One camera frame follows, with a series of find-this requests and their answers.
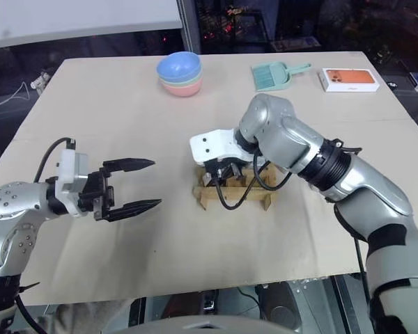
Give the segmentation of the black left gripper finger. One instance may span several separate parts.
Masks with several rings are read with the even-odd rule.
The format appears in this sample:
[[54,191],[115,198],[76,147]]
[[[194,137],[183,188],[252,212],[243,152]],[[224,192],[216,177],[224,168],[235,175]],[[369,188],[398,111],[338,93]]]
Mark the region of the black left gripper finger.
[[149,159],[123,158],[104,161],[102,168],[107,173],[114,173],[119,171],[132,172],[136,170],[142,170],[153,165],[155,165],[155,162]]
[[107,212],[107,221],[114,222],[138,216],[149,209],[154,208],[162,202],[161,199],[140,200],[136,202],[129,202],[118,209],[112,209]]

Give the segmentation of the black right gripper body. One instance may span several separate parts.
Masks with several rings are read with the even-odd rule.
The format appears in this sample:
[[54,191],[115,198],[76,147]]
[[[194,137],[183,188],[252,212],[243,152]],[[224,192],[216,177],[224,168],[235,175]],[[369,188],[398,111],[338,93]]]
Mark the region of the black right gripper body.
[[247,165],[246,161],[243,161],[238,158],[224,158],[221,160],[211,159],[209,161],[206,161],[203,164],[205,168],[205,173],[203,174],[203,184],[209,185],[209,181],[213,173],[218,174],[218,175],[221,175],[222,173],[226,173],[227,179],[231,178],[232,177],[231,163],[235,163],[239,166],[242,166],[242,169]]

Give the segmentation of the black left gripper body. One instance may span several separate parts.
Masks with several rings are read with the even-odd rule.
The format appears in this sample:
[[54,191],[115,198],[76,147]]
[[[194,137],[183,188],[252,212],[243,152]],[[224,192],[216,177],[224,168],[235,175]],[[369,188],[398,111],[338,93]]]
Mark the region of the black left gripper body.
[[111,171],[102,166],[98,171],[88,174],[83,190],[79,193],[78,206],[82,212],[92,212],[96,221],[110,219],[114,206],[114,188],[108,185]]

